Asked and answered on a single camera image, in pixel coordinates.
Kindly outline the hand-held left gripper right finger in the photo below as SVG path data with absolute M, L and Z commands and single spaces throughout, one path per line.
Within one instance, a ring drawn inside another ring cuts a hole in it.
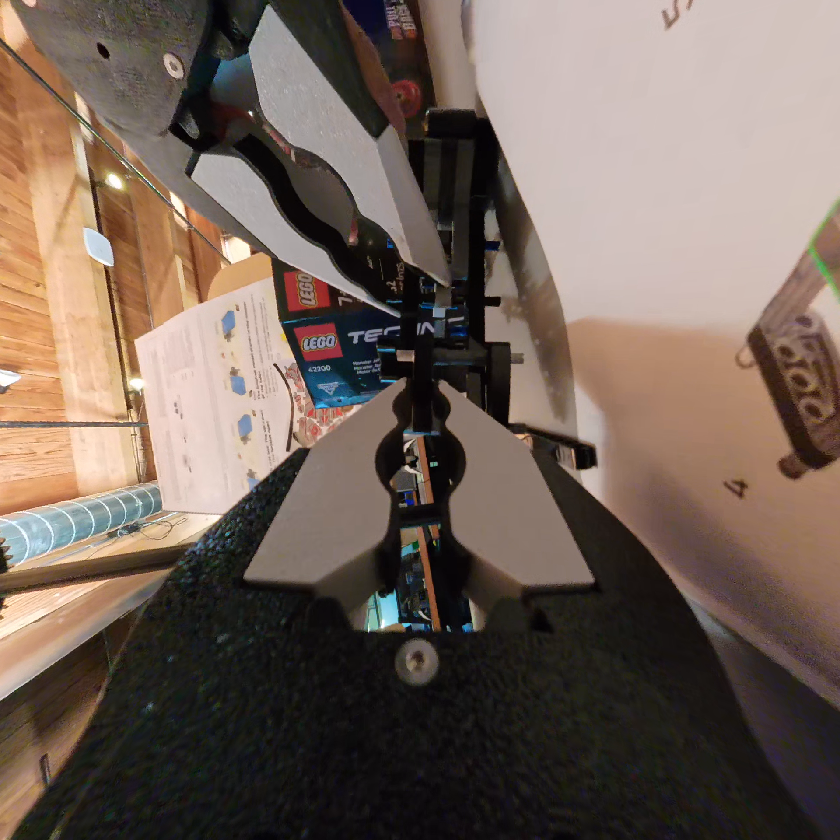
M 449 383 L 436 398 L 441 540 L 475 630 L 502 601 L 591 591 L 593 572 L 531 450 Z

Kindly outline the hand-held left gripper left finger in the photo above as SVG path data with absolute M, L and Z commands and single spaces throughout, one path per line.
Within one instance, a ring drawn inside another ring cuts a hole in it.
M 312 446 L 244 582 L 334 600 L 363 630 L 368 601 L 400 562 L 392 480 L 410 419 L 411 391 L 400 380 Z

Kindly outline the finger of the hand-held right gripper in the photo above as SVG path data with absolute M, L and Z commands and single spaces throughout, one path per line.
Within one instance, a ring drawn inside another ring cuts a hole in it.
M 248 45 L 259 104 L 290 145 L 325 161 L 406 263 L 450 285 L 403 142 L 373 98 L 339 5 L 267 5 Z
M 316 215 L 298 194 L 291 157 L 263 131 L 234 132 L 195 152 L 190 180 L 281 261 L 342 293 L 398 317 L 382 278 L 356 255 L 346 235 Z

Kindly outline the black grey toy brick chassis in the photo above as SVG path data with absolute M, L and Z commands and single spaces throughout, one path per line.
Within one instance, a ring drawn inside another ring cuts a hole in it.
M 439 434 L 444 424 L 439 386 L 447 383 L 502 426 L 510 419 L 511 369 L 522 355 L 487 337 L 487 311 L 502 299 L 487 291 L 491 187 L 499 144 L 490 121 L 464 109 L 431 108 L 409 161 L 435 222 L 451 274 L 444 288 L 406 268 L 395 337 L 375 342 L 384 384 L 403 380 L 406 431 Z

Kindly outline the wooden display board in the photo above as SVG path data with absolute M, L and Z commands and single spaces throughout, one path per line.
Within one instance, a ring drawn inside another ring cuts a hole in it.
M 273 277 L 272 261 L 268 255 L 258 253 L 220 269 L 210 282 L 204 295 L 205 301 L 223 296 L 256 282 Z

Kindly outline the black toy brick beam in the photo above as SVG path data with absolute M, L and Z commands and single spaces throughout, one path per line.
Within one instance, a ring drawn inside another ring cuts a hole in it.
M 547 453 L 567 469 L 583 471 L 599 466 L 595 446 L 576 437 L 528 425 L 521 425 L 520 434 L 530 439 L 532 449 Z

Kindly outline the red grey sticker sheet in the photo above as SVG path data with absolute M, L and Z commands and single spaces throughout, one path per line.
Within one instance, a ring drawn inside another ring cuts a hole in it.
M 307 392 L 293 393 L 290 450 L 310 448 L 347 418 L 356 414 L 362 405 L 315 407 Z

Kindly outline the black toy set box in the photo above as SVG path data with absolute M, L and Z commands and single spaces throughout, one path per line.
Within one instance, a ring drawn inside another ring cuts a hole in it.
M 424 118 L 436 104 L 418 2 L 346 2 L 377 48 L 406 120 L 409 142 L 424 137 Z M 364 403 L 385 384 L 375 342 L 395 337 L 399 317 L 358 301 L 302 269 L 274 260 L 280 321 L 315 407 Z

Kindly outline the white printed instruction sheet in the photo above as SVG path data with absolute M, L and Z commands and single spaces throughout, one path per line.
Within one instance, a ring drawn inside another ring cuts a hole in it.
M 221 515 L 301 447 L 271 277 L 135 342 L 165 510 Z

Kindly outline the white instruction booklet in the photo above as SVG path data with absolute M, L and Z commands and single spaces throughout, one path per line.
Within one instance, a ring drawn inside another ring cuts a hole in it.
M 838 2 L 473 2 L 585 487 L 838 705 Z

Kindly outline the silver ventilation duct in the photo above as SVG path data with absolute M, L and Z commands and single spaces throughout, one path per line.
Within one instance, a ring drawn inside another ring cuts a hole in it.
M 15 566 L 76 543 L 118 531 L 161 512 L 157 482 L 3 514 L 7 563 Z

